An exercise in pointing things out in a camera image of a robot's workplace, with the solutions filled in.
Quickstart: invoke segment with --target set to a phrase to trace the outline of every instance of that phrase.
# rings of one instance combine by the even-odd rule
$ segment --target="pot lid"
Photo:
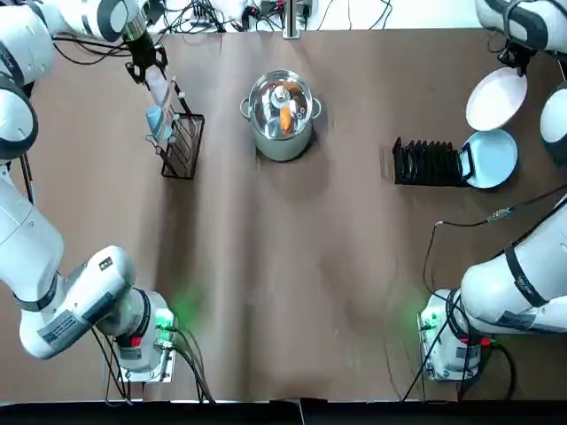
[[[267,73],[250,92],[252,123],[270,140],[285,140],[301,133],[311,120],[312,110],[309,87],[292,71]]]

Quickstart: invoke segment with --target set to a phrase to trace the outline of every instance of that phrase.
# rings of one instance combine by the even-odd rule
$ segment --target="brown table surface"
[[[437,220],[479,220],[563,182],[540,141],[541,109],[560,82],[537,57],[529,92],[506,126],[519,149],[509,182],[490,191],[395,186],[386,172],[397,136],[460,146],[473,133],[465,105],[500,67],[482,30],[388,30],[170,36],[169,75],[206,116],[194,182],[159,175],[144,141],[151,100],[112,58],[58,58],[35,89],[40,135],[31,150],[39,208],[66,242],[68,273],[109,243],[136,262],[138,284],[162,293],[198,334],[219,399],[397,399],[418,369],[421,268]],[[77,58],[80,52],[66,46]],[[256,156],[239,101],[262,74],[289,68],[322,100],[318,142],[276,164]],[[551,200],[511,220],[442,229],[435,285],[458,288],[472,264],[519,237]],[[91,336],[55,359],[28,357],[19,310],[1,286],[0,399],[101,399],[103,360]],[[504,336],[517,398],[565,398],[561,336]],[[508,369],[494,355],[471,398],[499,398]],[[454,398],[454,383],[427,397]],[[153,399],[194,399],[188,368],[151,386]],[[421,385],[411,397],[420,398]]]

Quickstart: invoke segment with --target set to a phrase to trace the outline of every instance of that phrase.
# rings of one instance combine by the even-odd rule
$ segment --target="black dish rack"
[[[462,174],[460,152],[452,143],[418,140],[403,144],[398,137],[392,147],[395,184],[418,186],[468,186],[467,180],[474,175],[470,146],[466,143],[462,151],[467,153],[469,172]]]

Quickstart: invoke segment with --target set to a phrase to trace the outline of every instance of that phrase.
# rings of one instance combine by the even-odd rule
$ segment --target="wire basket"
[[[175,80],[171,81],[174,92],[169,95],[166,123],[172,128],[172,135],[164,142],[154,135],[147,135],[161,157],[161,175],[172,179],[192,180],[195,177],[198,152],[205,127],[205,117],[192,113],[185,100],[185,93],[179,90]]]

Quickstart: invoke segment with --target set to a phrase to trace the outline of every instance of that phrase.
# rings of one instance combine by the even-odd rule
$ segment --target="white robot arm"
[[[567,58],[567,0],[476,0],[476,9],[483,27],[507,37],[498,59],[518,74],[539,50]],[[540,131],[548,142],[567,142],[565,84],[546,103]],[[464,368],[474,376],[481,336],[567,332],[566,275],[567,196],[526,237],[469,268],[460,290],[431,296],[418,316],[429,377],[461,380]]]
[[[19,335],[32,356],[49,359],[97,326],[116,337],[120,365],[131,381],[160,381],[172,364],[164,346],[174,338],[164,328],[175,326],[162,296],[134,288],[132,259],[117,246],[62,276],[60,233],[16,190],[9,174],[10,161],[37,137],[38,120],[22,87],[50,71],[52,35],[65,31],[108,42],[122,36],[143,71],[155,65],[163,72],[145,31],[143,5],[51,0],[0,8],[0,281],[19,303]]]

